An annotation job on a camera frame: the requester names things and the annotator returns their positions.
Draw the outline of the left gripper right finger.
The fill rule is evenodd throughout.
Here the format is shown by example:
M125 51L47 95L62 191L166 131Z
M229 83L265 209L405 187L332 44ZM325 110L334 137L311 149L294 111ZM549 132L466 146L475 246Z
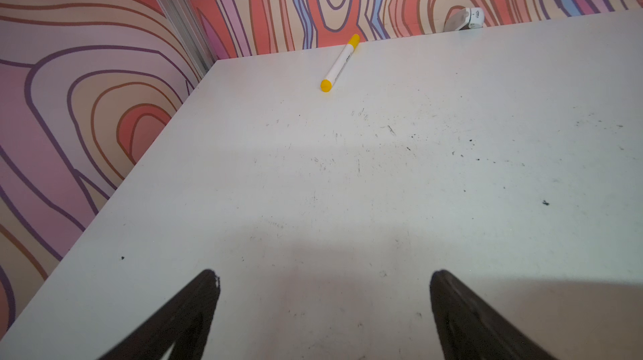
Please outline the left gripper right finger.
M430 280L435 326L446 359L552 359L449 271Z

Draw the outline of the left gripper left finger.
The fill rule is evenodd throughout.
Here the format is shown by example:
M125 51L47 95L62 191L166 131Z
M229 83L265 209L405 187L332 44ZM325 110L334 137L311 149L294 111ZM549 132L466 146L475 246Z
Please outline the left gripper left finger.
M212 270L200 272L103 359L200 359L221 293Z

